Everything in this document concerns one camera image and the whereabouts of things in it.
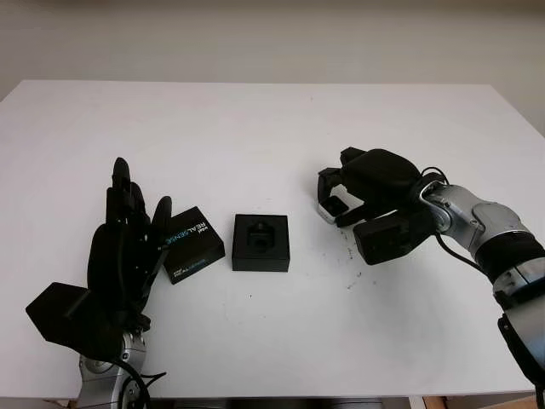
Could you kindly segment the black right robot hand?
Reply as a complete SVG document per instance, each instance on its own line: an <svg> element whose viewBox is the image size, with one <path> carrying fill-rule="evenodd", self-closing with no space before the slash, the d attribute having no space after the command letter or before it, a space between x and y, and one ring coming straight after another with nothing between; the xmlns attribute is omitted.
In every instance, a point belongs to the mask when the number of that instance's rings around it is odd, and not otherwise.
<svg viewBox="0 0 545 409"><path fill-rule="evenodd" d="M348 147L341 151L341 167L318 173L318 210L339 228L369 221L404 206L422 173L406 158L385 149ZM350 209L332 193L343 186L363 203Z"/></svg>

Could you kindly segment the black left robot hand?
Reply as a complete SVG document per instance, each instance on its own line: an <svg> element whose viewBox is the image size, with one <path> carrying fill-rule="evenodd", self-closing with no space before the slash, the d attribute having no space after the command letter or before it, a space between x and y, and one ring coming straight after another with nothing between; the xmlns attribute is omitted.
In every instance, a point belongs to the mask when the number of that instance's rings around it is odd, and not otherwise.
<svg viewBox="0 0 545 409"><path fill-rule="evenodd" d="M106 219L92 238L87 283L108 318L125 332L151 327L143 310L169 252L171 219L169 196L159 200L153 216L147 214L141 188L131 180L126 160L118 157L106 190Z"/></svg>

